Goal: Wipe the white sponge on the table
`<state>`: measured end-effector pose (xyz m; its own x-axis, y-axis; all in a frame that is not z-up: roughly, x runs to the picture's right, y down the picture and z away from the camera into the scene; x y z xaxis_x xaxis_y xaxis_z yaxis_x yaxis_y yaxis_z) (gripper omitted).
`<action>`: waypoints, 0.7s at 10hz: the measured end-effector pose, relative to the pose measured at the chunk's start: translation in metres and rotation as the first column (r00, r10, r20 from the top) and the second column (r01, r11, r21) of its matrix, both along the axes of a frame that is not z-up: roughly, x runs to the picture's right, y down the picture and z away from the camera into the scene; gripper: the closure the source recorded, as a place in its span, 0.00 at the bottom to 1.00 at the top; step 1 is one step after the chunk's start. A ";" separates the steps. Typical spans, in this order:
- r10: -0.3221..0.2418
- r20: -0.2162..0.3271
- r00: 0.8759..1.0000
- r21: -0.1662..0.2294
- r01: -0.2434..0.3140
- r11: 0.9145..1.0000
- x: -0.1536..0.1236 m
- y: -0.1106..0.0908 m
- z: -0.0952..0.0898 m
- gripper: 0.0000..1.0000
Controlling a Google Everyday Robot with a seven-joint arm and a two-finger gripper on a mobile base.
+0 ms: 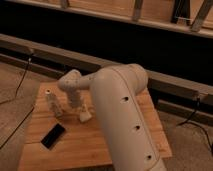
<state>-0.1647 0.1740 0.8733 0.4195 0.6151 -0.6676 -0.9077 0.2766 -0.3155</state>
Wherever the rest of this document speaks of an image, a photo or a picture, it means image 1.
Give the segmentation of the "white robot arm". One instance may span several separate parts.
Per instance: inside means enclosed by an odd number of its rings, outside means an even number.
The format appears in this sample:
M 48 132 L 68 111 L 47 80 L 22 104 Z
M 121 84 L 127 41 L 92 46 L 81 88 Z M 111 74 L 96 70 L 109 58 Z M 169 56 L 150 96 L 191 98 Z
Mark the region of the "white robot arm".
M 86 76 L 72 70 L 58 81 L 69 100 L 78 90 L 90 91 L 115 171 L 167 171 L 136 99 L 147 84 L 138 64 L 108 66 Z

